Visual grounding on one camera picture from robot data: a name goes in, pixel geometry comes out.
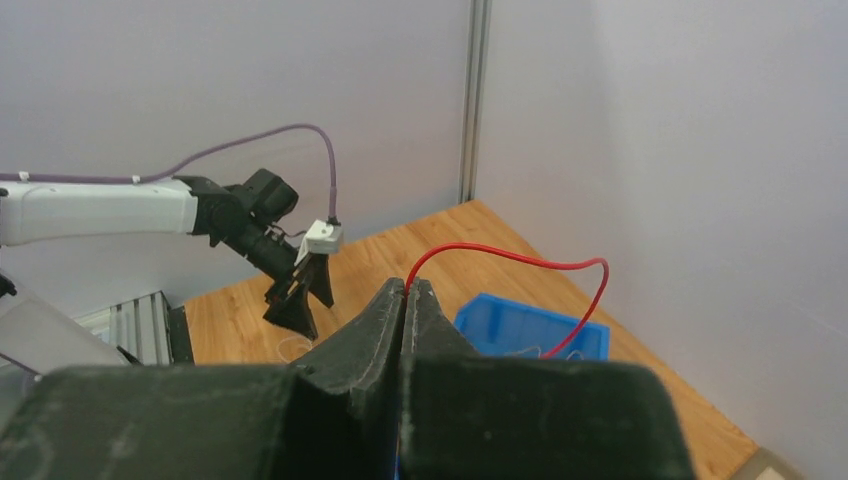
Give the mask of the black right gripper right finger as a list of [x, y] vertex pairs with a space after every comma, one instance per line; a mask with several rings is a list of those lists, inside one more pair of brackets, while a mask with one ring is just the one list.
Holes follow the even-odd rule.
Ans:
[[692, 479], [673, 401], [649, 368], [485, 356], [432, 284], [408, 290], [399, 360], [403, 479]]

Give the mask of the blue plastic compartment bin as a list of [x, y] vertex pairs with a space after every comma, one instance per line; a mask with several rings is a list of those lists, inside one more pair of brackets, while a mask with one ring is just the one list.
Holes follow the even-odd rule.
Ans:
[[[481, 293], [461, 307], [457, 330], [488, 356], [539, 358], [557, 346], [579, 323], [575, 317]], [[587, 323], [556, 359], [606, 361], [610, 329]]]

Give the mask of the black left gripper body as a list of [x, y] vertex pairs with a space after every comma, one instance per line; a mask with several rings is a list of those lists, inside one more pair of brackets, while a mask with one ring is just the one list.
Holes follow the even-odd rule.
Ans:
[[278, 229], [248, 226], [241, 234], [241, 255], [274, 281], [292, 282], [297, 275], [298, 251]]

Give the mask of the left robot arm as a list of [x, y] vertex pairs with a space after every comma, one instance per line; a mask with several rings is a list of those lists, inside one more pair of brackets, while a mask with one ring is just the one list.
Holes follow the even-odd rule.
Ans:
[[[200, 176], [126, 185], [3, 182], [1, 243], [130, 233], [205, 236], [271, 279], [267, 322], [312, 340], [318, 331], [308, 301], [334, 303], [328, 263], [340, 249], [343, 229], [329, 215], [292, 245], [279, 222], [298, 199], [291, 186], [265, 169], [228, 186]], [[1, 357], [43, 375], [76, 365], [191, 362], [193, 354], [184, 314], [161, 293], [114, 307], [108, 334], [101, 337], [3, 275]]]

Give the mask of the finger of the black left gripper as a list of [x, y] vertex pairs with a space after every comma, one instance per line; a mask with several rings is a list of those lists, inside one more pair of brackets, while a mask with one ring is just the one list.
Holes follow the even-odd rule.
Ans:
[[333, 307], [335, 301], [329, 272], [329, 256], [313, 254], [308, 262], [307, 273], [309, 292], [325, 307]]
[[265, 293], [267, 310], [263, 319], [308, 340], [316, 340], [318, 330], [308, 304], [309, 286], [305, 276], [274, 280]]

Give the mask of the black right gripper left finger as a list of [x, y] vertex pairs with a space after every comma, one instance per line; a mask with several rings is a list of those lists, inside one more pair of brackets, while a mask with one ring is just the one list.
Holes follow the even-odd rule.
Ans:
[[404, 284], [289, 364], [73, 367], [1, 434], [5, 479], [391, 479]]

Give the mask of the left vertical corner post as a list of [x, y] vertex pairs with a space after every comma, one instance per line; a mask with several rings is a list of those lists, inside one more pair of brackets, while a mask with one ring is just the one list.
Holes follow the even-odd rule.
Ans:
[[475, 198], [492, 2], [470, 4], [458, 202]]

